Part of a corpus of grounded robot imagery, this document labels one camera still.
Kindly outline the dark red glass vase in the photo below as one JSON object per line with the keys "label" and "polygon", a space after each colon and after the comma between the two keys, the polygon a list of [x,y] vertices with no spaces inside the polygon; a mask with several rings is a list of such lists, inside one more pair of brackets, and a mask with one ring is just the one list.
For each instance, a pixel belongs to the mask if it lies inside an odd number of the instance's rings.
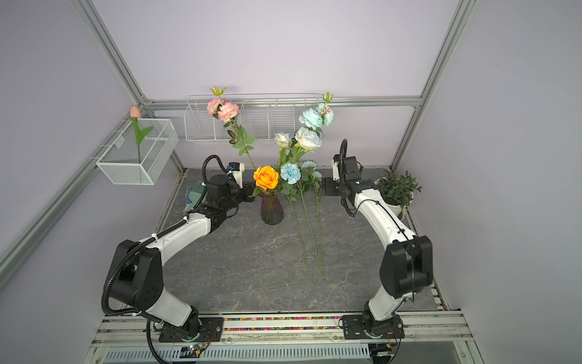
{"label": "dark red glass vase", "polygon": [[260,193],[261,197],[261,218],[265,224],[277,225],[284,219],[284,210],[277,195]]}

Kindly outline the light blue carnation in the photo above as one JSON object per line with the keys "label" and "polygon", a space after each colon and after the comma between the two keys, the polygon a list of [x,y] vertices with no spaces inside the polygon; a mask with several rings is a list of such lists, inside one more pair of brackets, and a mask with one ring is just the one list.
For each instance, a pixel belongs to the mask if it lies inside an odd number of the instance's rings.
{"label": "light blue carnation", "polygon": [[289,162],[285,163],[284,165],[281,165],[280,176],[281,176],[282,181],[283,181],[281,192],[283,195],[285,195],[285,197],[289,203],[289,207],[291,209],[291,212],[293,215],[293,220],[294,220],[296,230],[298,233],[299,243],[300,243],[300,246],[302,248],[302,255],[303,255],[304,263],[306,265],[306,271],[309,274],[310,267],[309,267],[309,257],[308,257],[308,253],[306,250],[306,243],[305,243],[305,240],[303,238],[303,233],[302,233],[301,226],[299,223],[299,217],[298,217],[297,212],[296,212],[295,207],[294,207],[294,204],[297,201],[296,195],[299,193],[296,185],[298,184],[299,179],[301,177],[298,165],[294,164],[294,163],[289,163]]}

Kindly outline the teal white rose spray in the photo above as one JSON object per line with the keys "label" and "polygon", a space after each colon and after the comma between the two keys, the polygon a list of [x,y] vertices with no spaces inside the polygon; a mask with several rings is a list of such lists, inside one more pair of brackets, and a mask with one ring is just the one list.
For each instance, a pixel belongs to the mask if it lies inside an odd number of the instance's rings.
{"label": "teal white rose spray", "polygon": [[280,148],[278,172],[285,163],[294,163],[299,167],[299,161],[307,152],[314,152],[323,144],[323,128],[334,120],[334,111],[329,106],[333,94],[327,92],[323,101],[317,106],[305,110],[298,118],[300,128],[295,133],[277,133],[275,143]]}

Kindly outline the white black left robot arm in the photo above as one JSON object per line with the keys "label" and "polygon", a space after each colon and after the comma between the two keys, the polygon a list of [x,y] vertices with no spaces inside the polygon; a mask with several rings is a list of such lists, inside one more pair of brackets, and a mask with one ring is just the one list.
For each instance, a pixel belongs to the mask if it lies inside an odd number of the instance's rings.
{"label": "white black left robot arm", "polygon": [[230,218],[230,211],[254,200],[253,187],[243,180],[243,163],[219,167],[221,173],[212,177],[202,172],[202,197],[178,223],[144,240],[125,240],[117,246],[102,291],[104,314],[139,315],[187,336],[197,335],[199,311],[165,288],[163,267],[181,250],[216,231]]}

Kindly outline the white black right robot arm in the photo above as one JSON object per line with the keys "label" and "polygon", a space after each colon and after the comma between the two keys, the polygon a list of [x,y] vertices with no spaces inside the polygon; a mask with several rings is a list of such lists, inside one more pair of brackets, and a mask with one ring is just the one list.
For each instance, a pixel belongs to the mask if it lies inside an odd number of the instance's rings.
{"label": "white black right robot arm", "polygon": [[396,321],[406,300],[433,284],[433,244],[404,225],[375,183],[362,177],[363,167],[347,150],[348,140],[343,140],[333,157],[333,176],[324,179],[324,192],[339,197],[349,216],[362,214],[382,243],[381,286],[362,314],[368,330],[378,331]]}

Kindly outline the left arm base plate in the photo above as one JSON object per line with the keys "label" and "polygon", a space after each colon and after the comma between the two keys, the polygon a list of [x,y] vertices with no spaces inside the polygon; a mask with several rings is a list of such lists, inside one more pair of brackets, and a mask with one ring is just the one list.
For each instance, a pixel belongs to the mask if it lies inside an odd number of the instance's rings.
{"label": "left arm base plate", "polygon": [[159,333],[161,343],[218,342],[224,328],[224,319],[217,316],[197,317],[183,326],[165,323]]}

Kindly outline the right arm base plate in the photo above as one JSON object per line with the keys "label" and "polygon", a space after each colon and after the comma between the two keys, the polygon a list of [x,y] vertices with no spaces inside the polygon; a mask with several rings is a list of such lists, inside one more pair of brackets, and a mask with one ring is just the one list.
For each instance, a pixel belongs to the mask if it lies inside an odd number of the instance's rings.
{"label": "right arm base plate", "polygon": [[377,321],[370,313],[343,315],[338,320],[343,336],[347,340],[402,339],[404,323],[399,315]]}

